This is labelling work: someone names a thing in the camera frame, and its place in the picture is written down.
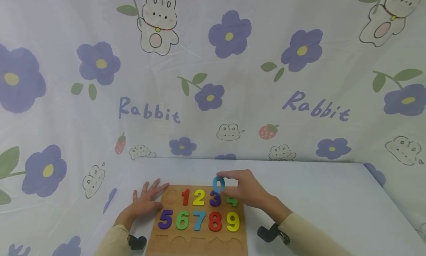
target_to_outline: black wrist strap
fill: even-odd
[[[139,238],[129,235],[129,247],[131,250],[143,250],[146,245],[146,237],[140,236]]]
[[[272,242],[277,236],[280,236],[285,245],[290,244],[290,238],[278,229],[278,225],[276,223],[274,223],[269,230],[267,228],[260,227],[257,230],[257,235],[268,243]]]

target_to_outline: purple number 3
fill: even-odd
[[[210,192],[210,196],[213,196],[213,195],[214,195],[214,200],[210,200],[210,205],[213,207],[219,206],[221,203],[220,195],[215,191]]]
[[[160,216],[160,220],[166,222],[159,222],[159,228],[168,229],[172,225],[172,217],[173,211],[170,209],[163,210],[163,213]]]

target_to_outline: green number 6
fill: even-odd
[[[188,216],[189,216],[189,212],[187,211],[180,211],[179,214],[177,214],[177,217],[176,217],[177,229],[185,230],[188,227],[189,225]]]

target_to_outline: yellow number 2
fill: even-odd
[[[226,221],[228,222],[228,230],[231,232],[236,232],[239,229],[239,217],[236,212],[228,212],[226,216]]]
[[[194,202],[192,203],[192,205],[194,206],[204,206],[204,201],[202,199],[204,199],[206,193],[203,190],[196,190],[196,192],[194,193],[194,196],[198,196]]]

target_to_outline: blue number 0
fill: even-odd
[[[217,182],[220,182],[220,190],[217,188]],[[225,180],[221,177],[215,177],[213,179],[213,190],[217,193],[225,190]]]
[[[200,231],[201,223],[203,222],[204,217],[206,217],[206,212],[205,211],[194,211],[193,216],[199,216],[197,222],[195,222],[194,230]]]

